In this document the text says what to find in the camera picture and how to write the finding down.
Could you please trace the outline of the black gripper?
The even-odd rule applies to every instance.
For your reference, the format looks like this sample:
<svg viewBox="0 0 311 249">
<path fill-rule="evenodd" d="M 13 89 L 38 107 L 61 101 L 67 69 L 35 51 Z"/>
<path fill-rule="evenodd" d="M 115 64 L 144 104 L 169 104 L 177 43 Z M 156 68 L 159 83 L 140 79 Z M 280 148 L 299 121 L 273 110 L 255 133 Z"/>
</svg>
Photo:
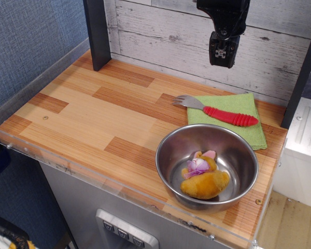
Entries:
<svg viewBox="0 0 311 249">
<path fill-rule="evenodd" d="M 240 35 L 246 29 L 249 0 L 198 0 L 196 7 L 212 19 L 215 31 L 209 40 L 211 65 L 232 68 Z"/>
</svg>

